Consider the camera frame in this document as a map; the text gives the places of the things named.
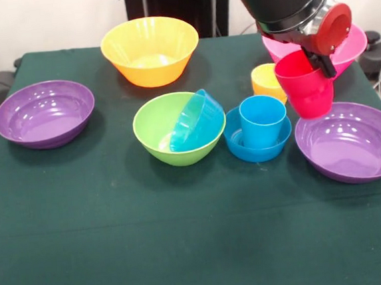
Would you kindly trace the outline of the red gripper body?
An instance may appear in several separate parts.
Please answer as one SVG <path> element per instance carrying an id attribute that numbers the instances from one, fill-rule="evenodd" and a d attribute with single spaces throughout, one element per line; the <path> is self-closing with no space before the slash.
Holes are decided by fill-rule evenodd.
<path id="1" fill-rule="evenodd" d="M 352 25 L 352 13 L 345 3 L 323 7 L 309 23 L 292 31 L 264 34 L 265 41 L 294 44 L 314 54 L 332 54 L 345 40 Z"/>

